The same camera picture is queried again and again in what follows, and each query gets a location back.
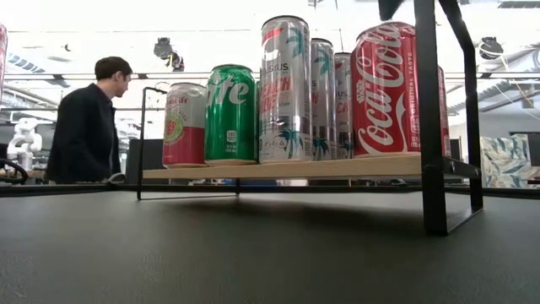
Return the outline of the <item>silver Celsius energy drink can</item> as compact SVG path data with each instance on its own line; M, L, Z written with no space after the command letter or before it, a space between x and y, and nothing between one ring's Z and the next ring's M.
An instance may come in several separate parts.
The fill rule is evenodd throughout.
M312 38L310 51L313 160L335 160L337 130L334 50L330 41Z
M351 113L350 54L334 55L336 80L337 157L340 160L353 157L354 136Z
M310 161L311 51L308 24L280 15L261 28L259 161Z

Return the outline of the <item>green Sprite can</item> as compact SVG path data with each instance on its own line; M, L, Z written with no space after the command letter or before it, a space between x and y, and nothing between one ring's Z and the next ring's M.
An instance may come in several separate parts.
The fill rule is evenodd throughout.
M251 69L238 64L218 65L206 89L206 164L257 163L256 81Z

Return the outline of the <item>pink silver sparkling water can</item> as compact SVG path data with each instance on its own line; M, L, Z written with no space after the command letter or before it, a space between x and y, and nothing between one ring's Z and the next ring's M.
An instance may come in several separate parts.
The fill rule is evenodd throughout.
M166 96L162 163L165 168L205 166L206 88L172 84Z

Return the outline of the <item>wooden board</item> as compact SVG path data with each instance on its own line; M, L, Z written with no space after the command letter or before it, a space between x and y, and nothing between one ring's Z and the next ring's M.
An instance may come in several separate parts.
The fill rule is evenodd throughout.
M446 235L483 209L475 47L458 0L413 0L416 36L420 152L351 159L290 161L249 166L140 170L146 179L329 179L406 177L421 181L424 229ZM435 8L441 7L462 49L467 110L468 162L442 154Z

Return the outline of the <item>person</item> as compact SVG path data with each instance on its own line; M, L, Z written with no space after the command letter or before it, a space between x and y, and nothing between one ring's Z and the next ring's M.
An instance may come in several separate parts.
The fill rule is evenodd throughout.
M105 182L122 172L112 100L128 90L132 68L121 57L103 57L94 75L94 83L59 104L46 168L46 177L56 184Z

